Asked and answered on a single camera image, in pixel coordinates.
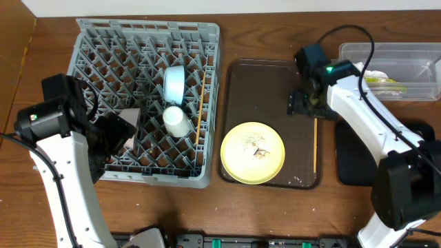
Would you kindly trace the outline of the orange snack wrapper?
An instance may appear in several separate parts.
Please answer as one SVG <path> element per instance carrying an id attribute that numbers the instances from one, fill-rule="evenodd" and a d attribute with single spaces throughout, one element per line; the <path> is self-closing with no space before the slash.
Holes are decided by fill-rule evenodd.
<path id="1" fill-rule="evenodd" d="M 365 77 L 367 85 L 379 94 L 401 94 L 407 93 L 407 88 L 401 86 L 393 79 Z"/>

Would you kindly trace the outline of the cream white cup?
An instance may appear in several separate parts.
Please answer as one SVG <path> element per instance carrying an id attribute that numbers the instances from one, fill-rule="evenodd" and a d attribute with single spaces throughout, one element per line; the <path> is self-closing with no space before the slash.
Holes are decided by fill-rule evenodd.
<path id="1" fill-rule="evenodd" d="M 188 117 L 177 106 L 170 106 L 164 110 L 163 122 L 167 132 L 175 138 L 184 137 L 191 131 Z"/>

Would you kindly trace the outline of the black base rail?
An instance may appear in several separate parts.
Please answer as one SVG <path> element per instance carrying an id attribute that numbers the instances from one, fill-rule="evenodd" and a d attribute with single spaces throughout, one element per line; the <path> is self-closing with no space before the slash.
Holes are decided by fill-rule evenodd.
<path id="1" fill-rule="evenodd" d="M 202 233 L 184 233 L 168 236 L 159 226 L 152 226 L 145 231 L 159 231 L 160 236 L 146 236 L 135 242 L 134 234 L 115 233 L 112 237 L 119 247 L 159 247 L 158 239 L 161 238 L 165 247 L 178 248 L 210 248 L 210 247 L 297 247 L 297 248 L 350 248 L 359 247 L 352 238 L 346 236 L 324 236 L 318 238 L 274 238 L 274 237 L 240 237 L 240 236 L 206 236 Z"/>

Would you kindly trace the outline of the yellow plate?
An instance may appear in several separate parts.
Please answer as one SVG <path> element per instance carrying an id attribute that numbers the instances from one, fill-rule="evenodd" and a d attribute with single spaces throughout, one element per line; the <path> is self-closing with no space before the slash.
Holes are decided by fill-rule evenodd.
<path id="1" fill-rule="evenodd" d="M 246 122 L 233 127 L 220 147 L 225 171 L 240 183 L 258 185 L 274 178 L 285 162 L 285 146 L 270 126 Z"/>

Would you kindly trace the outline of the grey plastic dish rack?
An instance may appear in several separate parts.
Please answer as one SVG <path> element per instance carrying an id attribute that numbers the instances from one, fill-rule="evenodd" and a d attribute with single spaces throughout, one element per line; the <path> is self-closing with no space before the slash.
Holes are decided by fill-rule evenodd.
<path id="1" fill-rule="evenodd" d="M 221 73 L 221 30 L 215 23 L 78 19 L 80 34 L 68 74 L 92 84 L 86 103 L 98 101 L 98 115 L 140 108 L 134 148 L 122 149 L 104 165 L 105 180 L 202 189 L 212 175 L 216 105 Z M 164 74 L 183 65 L 181 109 L 191 131 L 170 136 L 163 123 L 168 107 Z M 198 109 L 203 75 L 205 95 L 199 144 Z"/>

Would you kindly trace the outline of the light blue bowl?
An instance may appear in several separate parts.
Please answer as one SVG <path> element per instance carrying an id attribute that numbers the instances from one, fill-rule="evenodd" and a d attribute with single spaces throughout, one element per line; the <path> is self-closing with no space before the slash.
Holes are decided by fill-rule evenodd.
<path id="1" fill-rule="evenodd" d="M 181 105 L 185 90 L 185 68 L 183 65 L 169 67 L 164 74 L 164 99 L 173 105 Z"/>

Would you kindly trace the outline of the pink saucer plate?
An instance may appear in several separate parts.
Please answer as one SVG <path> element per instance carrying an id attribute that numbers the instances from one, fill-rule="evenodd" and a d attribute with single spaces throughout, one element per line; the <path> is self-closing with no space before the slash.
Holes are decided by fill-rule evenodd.
<path id="1" fill-rule="evenodd" d="M 137 127 L 137 123 L 140 119 L 140 115 L 141 115 L 140 108 L 124 109 L 119 114 L 119 116 L 122 119 L 124 119 L 125 121 L 127 121 L 128 123 L 132 124 L 135 127 L 134 135 L 131 138 L 129 138 L 124 144 L 125 148 L 128 148 L 128 149 L 134 148 L 135 138 L 136 138 L 136 135 L 138 134 L 138 130 L 139 130 Z"/>

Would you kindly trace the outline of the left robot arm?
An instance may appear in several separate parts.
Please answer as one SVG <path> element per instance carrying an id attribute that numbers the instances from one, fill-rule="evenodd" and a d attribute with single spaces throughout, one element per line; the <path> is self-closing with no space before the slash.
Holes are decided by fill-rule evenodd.
<path id="1" fill-rule="evenodd" d="M 59 247 L 117 247 L 94 189 L 104 163 L 136 128 L 110 112 L 93 119 L 85 81 L 56 74 L 41 82 L 44 101 L 20 110 L 14 124 L 41 175 Z"/>

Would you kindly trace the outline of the white napkin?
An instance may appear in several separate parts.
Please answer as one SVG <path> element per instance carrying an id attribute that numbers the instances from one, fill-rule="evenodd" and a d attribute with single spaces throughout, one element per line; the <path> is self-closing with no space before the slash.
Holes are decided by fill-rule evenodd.
<path id="1" fill-rule="evenodd" d="M 377 70 L 366 70 L 363 78 L 367 84 L 373 84 L 374 86 L 380 86 L 389 80 L 386 73 Z"/>

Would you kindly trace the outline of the wooden chopstick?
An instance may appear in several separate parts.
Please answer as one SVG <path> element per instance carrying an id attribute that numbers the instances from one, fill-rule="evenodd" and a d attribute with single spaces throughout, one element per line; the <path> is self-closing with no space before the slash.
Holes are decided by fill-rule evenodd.
<path id="1" fill-rule="evenodd" d="M 313 148 L 313 172 L 316 174 L 317 168 L 317 139 L 318 139 L 318 121 L 314 119 L 314 148 Z"/>
<path id="2" fill-rule="evenodd" d="M 199 144 L 199 137 L 200 137 L 200 132 L 201 132 L 201 121 L 202 121 L 202 115 L 203 115 L 203 99 L 204 99 L 204 95 L 205 95 L 206 74 L 207 73 L 205 71 L 204 75 L 203 75 L 203 83 L 202 83 L 202 88 L 201 88 L 201 98 L 200 98 L 199 109 L 198 109 L 198 123 L 197 123 L 197 129 L 196 129 L 196 148 Z"/>

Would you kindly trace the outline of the black plastic bin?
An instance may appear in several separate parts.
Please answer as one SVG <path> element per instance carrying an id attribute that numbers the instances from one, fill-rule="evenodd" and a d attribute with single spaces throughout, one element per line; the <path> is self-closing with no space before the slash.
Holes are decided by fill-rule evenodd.
<path id="1" fill-rule="evenodd" d="M 376 158 L 351 126 L 342 121 L 336 126 L 336 159 L 339 181 L 345 185 L 371 186 L 372 197 L 404 194 L 409 200 L 416 194 L 432 197 L 440 193 L 440 175 L 427 164 L 440 159 L 440 142 L 433 128 L 424 123 L 406 125 L 412 134 L 421 134 L 421 147 L 412 150 L 395 135 L 392 147 Z"/>

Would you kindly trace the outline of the clear plastic bin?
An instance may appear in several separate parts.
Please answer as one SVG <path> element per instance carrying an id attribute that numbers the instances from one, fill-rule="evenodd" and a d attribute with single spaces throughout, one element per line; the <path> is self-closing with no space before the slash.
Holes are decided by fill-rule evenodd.
<path id="1" fill-rule="evenodd" d="M 440 98 L 439 43 L 377 43 L 367 70 L 377 70 L 407 88 L 407 93 L 379 94 L 381 101 L 437 101 Z"/>

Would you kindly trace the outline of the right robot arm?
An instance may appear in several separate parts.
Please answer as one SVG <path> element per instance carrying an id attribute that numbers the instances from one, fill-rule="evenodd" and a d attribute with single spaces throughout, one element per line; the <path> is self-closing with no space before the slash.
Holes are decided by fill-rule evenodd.
<path id="1" fill-rule="evenodd" d="M 313 118 L 342 117 L 365 144 L 377 169 L 374 214 L 357 235 L 361 247 L 398 247 L 440 213 L 440 142 L 425 141 L 403 125 L 372 93 L 352 62 L 332 63 L 320 44 L 294 55 L 304 85 L 287 111 Z"/>

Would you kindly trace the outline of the brown serving tray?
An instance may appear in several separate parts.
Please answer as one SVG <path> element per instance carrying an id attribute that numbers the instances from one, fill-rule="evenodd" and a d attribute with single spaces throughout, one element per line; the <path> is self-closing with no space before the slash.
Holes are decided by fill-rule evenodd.
<path id="1" fill-rule="evenodd" d="M 288 98 L 301 83 L 293 61 L 239 59 L 228 68 L 222 136 L 255 121 L 273 128 L 285 145 L 282 169 L 263 187 L 308 190 L 320 184 L 319 131 L 313 172 L 314 118 L 287 114 Z"/>

